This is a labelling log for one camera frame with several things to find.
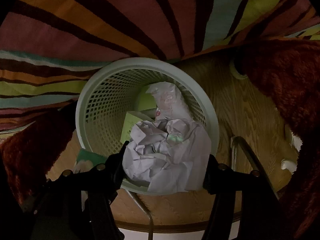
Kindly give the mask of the striped colourful bed sheet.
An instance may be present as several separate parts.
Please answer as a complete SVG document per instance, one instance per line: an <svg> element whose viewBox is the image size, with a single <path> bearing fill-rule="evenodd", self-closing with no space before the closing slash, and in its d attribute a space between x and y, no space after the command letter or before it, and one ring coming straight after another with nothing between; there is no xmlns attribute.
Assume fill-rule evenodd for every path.
<svg viewBox="0 0 320 240"><path fill-rule="evenodd" d="M113 61L262 38L319 40L319 0L1 0L1 131L75 100Z"/></svg>

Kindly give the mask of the red fluffy rug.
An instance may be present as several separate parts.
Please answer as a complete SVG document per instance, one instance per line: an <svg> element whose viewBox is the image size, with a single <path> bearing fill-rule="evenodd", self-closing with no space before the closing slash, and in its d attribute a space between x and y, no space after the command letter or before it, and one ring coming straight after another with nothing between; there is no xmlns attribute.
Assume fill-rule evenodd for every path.
<svg viewBox="0 0 320 240"><path fill-rule="evenodd" d="M241 239L319 238L319 43L309 40L261 41L215 53L215 63L234 64L270 98L302 140L297 170L280 200L261 178L248 176ZM1 146L2 238L48 234L49 220L71 212L60 182L46 184L46 173L75 130L75 104L44 115Z"/></svg>

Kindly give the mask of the white mesh waste basket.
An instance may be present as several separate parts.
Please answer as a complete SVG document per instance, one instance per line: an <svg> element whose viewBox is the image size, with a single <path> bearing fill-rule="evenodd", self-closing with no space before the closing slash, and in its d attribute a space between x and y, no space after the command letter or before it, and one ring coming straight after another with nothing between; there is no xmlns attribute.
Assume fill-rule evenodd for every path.
<svg viewBox="0 0 320 240"><path fill-rule="evenodd" d="M108 178L148 195L198 191L219 144L216 111L202 87L159 60L102 68L76 107L81 146L106 159Z"/></svg>

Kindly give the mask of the small paper ball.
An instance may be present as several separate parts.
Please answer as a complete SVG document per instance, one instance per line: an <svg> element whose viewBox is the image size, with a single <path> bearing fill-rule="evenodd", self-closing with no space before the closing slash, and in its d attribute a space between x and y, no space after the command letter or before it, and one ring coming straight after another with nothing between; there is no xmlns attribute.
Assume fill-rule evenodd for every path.
<svg viewBox="0 0 320 240"><path fill-rule="evenodd" d="M155 194L202 188L212 142L201 123L139 121L132 126L130 137L122 162L130 181Z"/></svg>

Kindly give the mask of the small tissue pack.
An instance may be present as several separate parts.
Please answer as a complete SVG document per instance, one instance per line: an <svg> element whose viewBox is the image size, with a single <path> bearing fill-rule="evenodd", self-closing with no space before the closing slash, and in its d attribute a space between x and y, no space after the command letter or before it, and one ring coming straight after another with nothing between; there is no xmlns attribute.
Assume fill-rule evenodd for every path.
<svg viewBox="0 0 320 240"><path fill-rule="evenodd" d="M99 155L81 148L76 158L73 173L90 171L98 164L104 164L106 159L107 158L103 155Z"/></svg>

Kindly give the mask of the green cube box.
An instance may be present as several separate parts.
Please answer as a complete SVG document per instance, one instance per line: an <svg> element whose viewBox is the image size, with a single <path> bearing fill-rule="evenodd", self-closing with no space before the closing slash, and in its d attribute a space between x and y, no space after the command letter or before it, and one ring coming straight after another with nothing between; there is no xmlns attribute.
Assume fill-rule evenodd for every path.
<svg viewBox="0 0 320 240"><path fill-rule="evenodd" d="M148 89L149 89L149 85L146 85L142 87L142 89L138 93L135 101L136 111L141 112L141 111L157 108L157 104L155 102L154 97L150 93L147 93Z"/></svg>

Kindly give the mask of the white plastic mailer bag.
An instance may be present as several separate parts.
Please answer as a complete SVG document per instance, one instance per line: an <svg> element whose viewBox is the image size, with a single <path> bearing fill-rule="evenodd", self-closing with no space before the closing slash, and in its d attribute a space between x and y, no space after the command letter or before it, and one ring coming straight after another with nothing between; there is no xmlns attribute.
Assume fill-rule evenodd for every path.
<svg viewBox="0 0 320 240"><path fill-rule="evenodd" d="M146 94L151 94L156 102L156 121L185 119L193 121L187 104L178 87L169 82L149 85Z"/></svg>

